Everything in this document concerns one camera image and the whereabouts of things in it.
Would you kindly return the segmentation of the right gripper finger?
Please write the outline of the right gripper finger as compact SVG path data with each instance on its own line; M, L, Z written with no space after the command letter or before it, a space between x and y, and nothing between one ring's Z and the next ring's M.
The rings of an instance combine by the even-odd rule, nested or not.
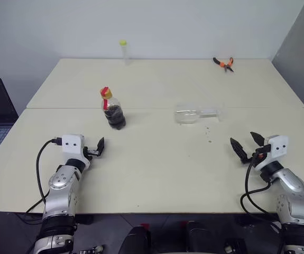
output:
M242 164L247 164L248 163L248 156L247 156L247 153L243 150L243 147L241 146L241 144L233 138L230 138L229 140L230 140L232 149L234 150L234 152L240 158L241 163Z
M253 140L258 146L264 146L265 138L256 132L250 132Z

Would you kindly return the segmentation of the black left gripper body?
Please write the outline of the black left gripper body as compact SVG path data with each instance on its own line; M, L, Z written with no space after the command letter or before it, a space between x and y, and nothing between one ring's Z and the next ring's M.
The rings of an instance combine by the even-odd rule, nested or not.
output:
M96 157L101 156L101 147L97 147L97 148L84 147L84 156L88 160L92 160L93 156Z

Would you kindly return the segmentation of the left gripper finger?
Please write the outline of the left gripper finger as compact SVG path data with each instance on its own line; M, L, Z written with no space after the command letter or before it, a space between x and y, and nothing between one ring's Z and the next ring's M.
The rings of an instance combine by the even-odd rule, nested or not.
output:
M101 156L102 152L104 151L105 148L105 139L102 137L98 144L97 144L97 149L96 149L96 156Z

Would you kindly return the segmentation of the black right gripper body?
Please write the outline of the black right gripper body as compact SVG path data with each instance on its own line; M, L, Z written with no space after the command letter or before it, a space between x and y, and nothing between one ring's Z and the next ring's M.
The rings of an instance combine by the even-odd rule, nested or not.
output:
M259 164L262 162L266 157L267 153L270 151L270 145L265 145L263 147L257 148L253 153L252 156L249 158L247 153L244 151L243 147L241 147L241 163L249 164L252 160L254 164Z

